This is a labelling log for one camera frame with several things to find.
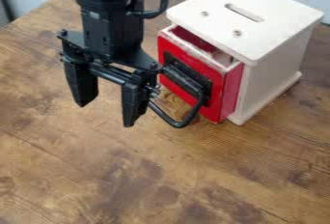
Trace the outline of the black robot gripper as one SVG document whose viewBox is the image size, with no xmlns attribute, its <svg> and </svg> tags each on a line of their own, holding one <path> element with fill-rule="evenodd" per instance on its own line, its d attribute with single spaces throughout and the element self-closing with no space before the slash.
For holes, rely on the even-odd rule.
<svg viewBox="0 0 330 224">
<path fill-rule="evenodd" d="M 148 95 L 159 93 L 161 66 L 143 51 L 144 20 L 157 11 L 96 14 L 81 12 L 82 31 L 61 30 L 60 58 L 76 104 L 97 97 L 97 78 L 121 85 L 124 127 L 131 127 L 148 107 Z"/>
</svg>

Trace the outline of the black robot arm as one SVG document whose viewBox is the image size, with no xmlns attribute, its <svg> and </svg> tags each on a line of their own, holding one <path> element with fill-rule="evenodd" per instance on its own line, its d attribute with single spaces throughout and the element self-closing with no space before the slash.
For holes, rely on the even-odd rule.
<svg viewBox="0 0 330 224">
<path fill-rule="evenodd" d="M 121 86 L 125 127 L 144 115 L 157 88 L 161 65 L 143 51 L 144 21 L 167 9 L 160 0 L 153 11 L 144 0 L 76 0 L 81 9 L 82 30 L 60 30 L 60 61 L 72 97 L 78 106 L 97 97 L 100 78 Z"/>
</svg>

